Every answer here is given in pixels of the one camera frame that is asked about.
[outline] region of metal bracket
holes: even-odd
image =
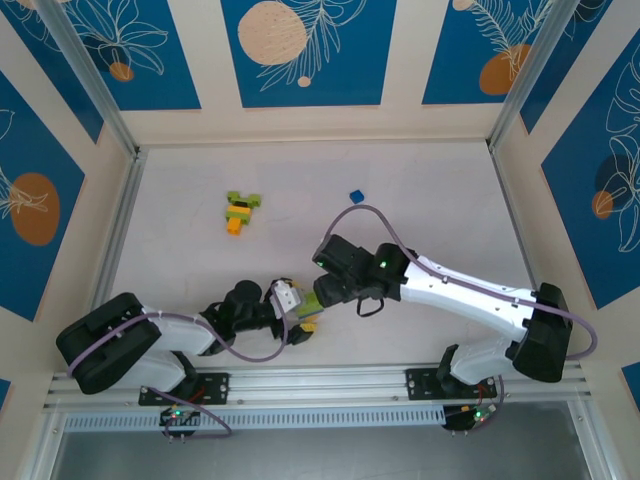
[[[229,393],[229,374],[200,373],[193,391],[199,394],[198,399],[194,400],[193,403],[198,405],[226,405]],[[138,405],[141,407],[168,407],[173,403],[144,387],[140,389]]]
[[[496,398],[498,392],[492,378],[483,380],[478,385],[470,385],[463,389],[456,397],[448,396],[440,381],[436,378],[437,368],[410,368],[405,370],[407,394],[409,400],[478,400],[480,385],[483,387],[484,398]]]

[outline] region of white table surface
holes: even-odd
[[[131,291],[145,305],[195,313],[243,279],[264,289],[284,276],[311,288],[324,273],[311,256],[355,189],[419,254],[489,281],[529,286],[484,142],[316,142],[152,149],[113,294]],[[226,231],[229,190],[263,196],[239,237]],[[369,212],[348,215],[336,233],[372,253],[390,241]],[[359,318],[355,308],[325,311],[308,342],[269,365],[437,362],[447,346],[493,334],[425,305],[387,301],[371,318]],[[251,356],[277,346],[268,329],[240,333],[235,344]],[[194,363],[244,362],[225,352]]]

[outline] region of beige circle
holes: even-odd
[[[311,85],[311,79],[309,77],[300,77],[298,79],[298,86],[302,88],[306,88]]]
[[[453,8],[458,11],[463,11],[471,8],[471,6],[475,3],[475,0],[453,0],[451,4]]]
[[[300,17],[280,2],[255,4],[238,24],[244,53],[261,65],[280,65],[295,59],[307,45]]]
[[[67,3],[71,0],[58,0],[58,3]],[[23,7],[27,7],[29,10],[35,10],[36,6],[33,4],[33,0],[16,0]]]

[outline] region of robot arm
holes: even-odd
[[[398,245],[382,244],[372,255],[342,237],[331,235],[313,256],[314,262],[327,271],[314,282],[313,294],[305,295],[291,282],[279,280],[272,288],[275,296],[267,294],[261,300],[260,287],[254,282],[242,281],[223,302],[214,303],[191,317],[163,317],[141,305],[134,295],[122,294],[65,329],[56,344],[67,363],[76,365],[74,377],[84,393],[98,393],[114,385],[145,385],[171,391],[178,398],[189,398],[197,385],[198,374],[184,353],[213,355],[222,351],[223,345],[211,330],[227,345],[233,344],[237,332],[263,327],[270,327],[274,337],[283,338],[281,311],[285,314],[295,311],[298,318],[304,318],[322,308],[356,300],[358,314],[369,316],[384,307],[385,299],[392,299],[438,306],[500,334],[496,339],[452,345],[446,350],[437,379],[447,395],[456,396],[456,392],[468,385],[514,368],[536,380],[560,381],[571,322],[519,304],[522,300],[531,305],[557,307],[563,302],[559,289],[543,284],[540,291],[532,292],[494,285],[435,265],[415,252],[409,253],[440,276],[419,268]],[[449,281],[450,278],[464,279],[469,285],[481,285],[489,291],[508,292],[507,298],[513,300],[493,298]],[[378,300],[379,308],[362,313],[367,299]],[[146,321],[112,334],[141,315],[148,317]],[[296,325],[287,333],[287,343],[295,344],[307,339],[312,331]],[[110,341],[96,348],[96,342],[100,343],[105,336],[110,336]]]
[[[500,336],[472,345],[452,345],[443,356],[438,380],[452,395],[464,385],[510,370],[543,382],[562,378],[572,324],[559,315],[520,304],[564,306],[562,292],[549,284],[540,291],[496,285],[470,277],[410,251],[418,262],[436,270],[440,277],[419,268],[395,244],[382,244],[375,255],[358,248],[338,235],[329,236],[314,254],[314,262],[328,273],[316,280],[314,291],[320,304],[328,308],[339,302],[384,299],[434,305],[458,313],[496,330]],[[506,301],[465,288],[449,279],[466,280],[495,293],[508,293]]]

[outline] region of green toy block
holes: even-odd
[[[251,215],[248,213],[230,212],[229,210],[225,213],[224,218],[227,220],[230,218],[239,218],[243,225],[249,225],[249,222],[251,221]]]
[[[296,308],[296,315],[300,320],[322,313],[324,308],[320,305],[314,292],[305,293],[303,302]]]
[[[240,192],[235,190],[227,192],[227,201],[231,205],[235,205],[237,202],[246,203],[249,208],[257,208],[262,205],[262,196],[257,193],[252,193],[248,197],[241,197]]]

